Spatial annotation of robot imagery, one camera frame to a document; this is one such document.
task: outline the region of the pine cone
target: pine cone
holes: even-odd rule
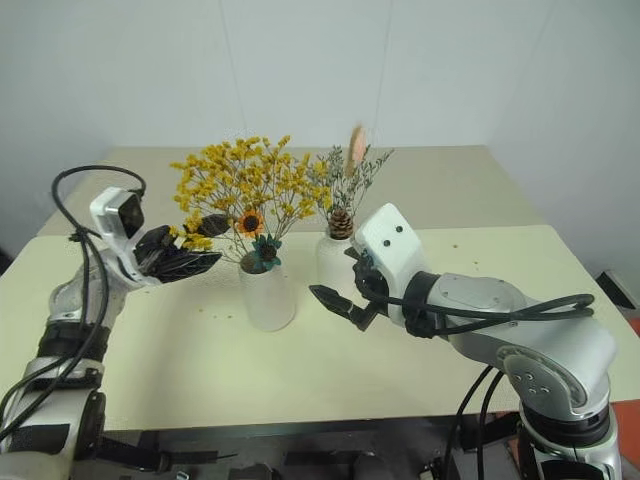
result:
[[[338,209],[331,213],[329,235],[335,240],[344,240],[353,234],[353,219],[346,210]]]

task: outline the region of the robotic arm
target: robotic arm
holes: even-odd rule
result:
[[[143,230],[135,192],[108,188],[90,209],[108,248],[51,295],[37,357],[0,405],[0,480],[67,480],[74,460],[95,456],[104,426],[102,359],[127,293],[206,272],[221,256],[178,248],[166,225]],[[83,345],[88,348],[63,375]]]
[[[314,295],[366,330],[377,314],[414,336],[440,336],[462,355],[503,372],[521,399],[522,468],[531,479],[620,480],[607,368],[615,341],[586,306],[589,295],[538,302],[494,278],[429,273],[423,248],[387,204],[355,235],[365,309],[321,285]]]

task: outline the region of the flower vase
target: flower vase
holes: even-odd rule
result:
[[[327,230],[316,246],[318,283],[336,290],[340,295],[351,298],[356,293],[356,261],[344,253],[351,247],[351,239],[336,240]]]
[[[240,264],[239,273],[247,315],[254,327],[274,332],[293,320],[295,299],[279,265],[263,273],[249,273]]]

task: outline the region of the white wall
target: white wall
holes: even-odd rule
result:
[[[640,299],[640,3],[558,2],[489,146],[587,269]]]
[[[634,0],[4,0],[0,247],[111,146],[327,146],[363,122],[381,146],[489,144],[592,270],[640,285],[639,24]]]

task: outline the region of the beige table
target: beige table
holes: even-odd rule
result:
[[[170,200],[175,175],[166,168],[186,149],[117,149],[106,163],[127,166],[149,182],[149,226],[177,223]],[[417,227],[434,271],[504,278],[541,300],[591,292],[598,318],[614,334],[612,398],[640,398],[640,343],[615,307],[483,147],[401,149],[381,173],[363,211],[393,201]],[[90,200],[113,175],[93,175],[68,204],[84,221]],[[302,229],[319,230],[320,223]],[[64,234],[54,215],[41,234]],[[328,314],[307,290],[315,281],[319,233],[292,233],[282,258],[297,295],[290,326],[252,329],[237,272],[221,264],[176,284],[131,294],[105,358],[108,429],[441,415],[455,412],[482,366],[440,339],[420,340],[383,318],[361,333]],[[79,266],[77,246],[41,236],[0,278],[0,391],[35,354],[51,290]],[[478,396],[469,406],[479,410]],[[515,409],[506,382],[492,410]]]

